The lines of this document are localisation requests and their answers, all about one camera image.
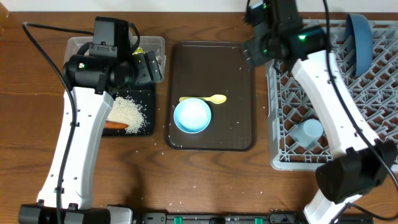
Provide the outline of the green yellow snack wrapper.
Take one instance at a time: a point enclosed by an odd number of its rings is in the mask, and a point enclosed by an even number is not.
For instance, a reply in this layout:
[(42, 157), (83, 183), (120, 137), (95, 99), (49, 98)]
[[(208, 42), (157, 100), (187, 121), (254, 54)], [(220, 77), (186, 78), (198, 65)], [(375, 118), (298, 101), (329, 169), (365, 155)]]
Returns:
[(142, 47), (138, 47), (132, 54), (137, 55), (137, 54), (144, 54), (145, 51), (142, 49)]

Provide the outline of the light blue bowl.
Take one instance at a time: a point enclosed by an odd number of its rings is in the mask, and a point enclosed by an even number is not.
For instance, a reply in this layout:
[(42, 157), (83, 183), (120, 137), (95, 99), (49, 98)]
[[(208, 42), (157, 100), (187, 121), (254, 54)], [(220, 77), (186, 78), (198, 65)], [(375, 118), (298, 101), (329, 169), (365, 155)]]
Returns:
[(174, 110), (174, 123), (187, 134), (197, 134), (205, 130), (211, 121), (210, 106), (198, 98), (181, 101)]

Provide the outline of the yellow plastic spoon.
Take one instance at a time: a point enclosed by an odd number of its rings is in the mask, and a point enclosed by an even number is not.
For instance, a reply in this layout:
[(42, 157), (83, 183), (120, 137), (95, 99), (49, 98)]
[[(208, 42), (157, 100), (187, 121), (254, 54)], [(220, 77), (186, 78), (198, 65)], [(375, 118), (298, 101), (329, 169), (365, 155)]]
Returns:
[(179, 98), (179, 102), (182, 102), (184, 100), (190, 99), (190, 98), (197, 98), (203, 101), (209, 101), (211, 103), (214, 103), (216, 105), (222, 104), (227, 100), (227, 97), (225, 95), (212, 95), (212, 96), (183, 96)]

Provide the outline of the dark blue plate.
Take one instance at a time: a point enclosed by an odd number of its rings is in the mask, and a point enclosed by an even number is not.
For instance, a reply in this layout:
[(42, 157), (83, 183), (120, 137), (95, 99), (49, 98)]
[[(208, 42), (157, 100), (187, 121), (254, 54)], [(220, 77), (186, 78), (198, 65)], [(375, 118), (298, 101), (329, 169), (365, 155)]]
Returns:
[(369, 21), (362, 14), (350, 13), (346, 18), (345, 37), (352, 36), (353, 43), (348, 50), (355, 50), (353, 59), (349, 59), (349, 65), (356, 65), (353, 76), (360, 77), (366, 73), (373, 61), (373, 36)]

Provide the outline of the light blue plastic cup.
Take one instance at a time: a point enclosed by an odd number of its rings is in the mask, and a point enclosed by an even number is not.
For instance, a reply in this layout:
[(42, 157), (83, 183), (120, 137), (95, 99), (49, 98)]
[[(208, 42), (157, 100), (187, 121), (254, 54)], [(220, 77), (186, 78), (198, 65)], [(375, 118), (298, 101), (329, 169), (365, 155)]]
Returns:
[(308, 119), (298, 124), (292, 133), (293, 140), (301, 147), (308, 147), (323, 135), (324, 129), (319, 120)]

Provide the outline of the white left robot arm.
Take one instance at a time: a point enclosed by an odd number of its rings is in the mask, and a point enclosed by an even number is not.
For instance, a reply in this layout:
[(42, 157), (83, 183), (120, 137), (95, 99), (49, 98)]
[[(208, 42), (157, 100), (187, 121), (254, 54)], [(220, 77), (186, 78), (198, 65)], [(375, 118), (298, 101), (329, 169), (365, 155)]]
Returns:
[(83, 44), (62, 69), (63, 120), (52, 165), (34, 204), (20, 207), (19, 223), (137, 223), (124, 205), (93, 207), (98, 149), (117, 92), (162, 78), (153, 52), (140, 54), (139, 32), (131, 22), (97, 17), (93, 40)]

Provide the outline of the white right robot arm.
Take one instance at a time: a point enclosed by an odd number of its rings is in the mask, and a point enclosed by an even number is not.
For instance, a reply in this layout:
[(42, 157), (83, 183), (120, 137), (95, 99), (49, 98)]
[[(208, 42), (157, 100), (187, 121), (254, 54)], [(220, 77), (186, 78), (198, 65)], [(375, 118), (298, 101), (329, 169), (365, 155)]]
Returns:
[(301, 223), (334, 223), (361, 196), (393, 177), (394, 142), (384, 142), (364, 120), (337, 68), (330, 28), (307, 27), (295, 1), (247, 5), (254, 36), (243, 44), (248, 64), (280, 60), (305, 90), (325, 132), (333, 160), (316, 169), (318, 192)]

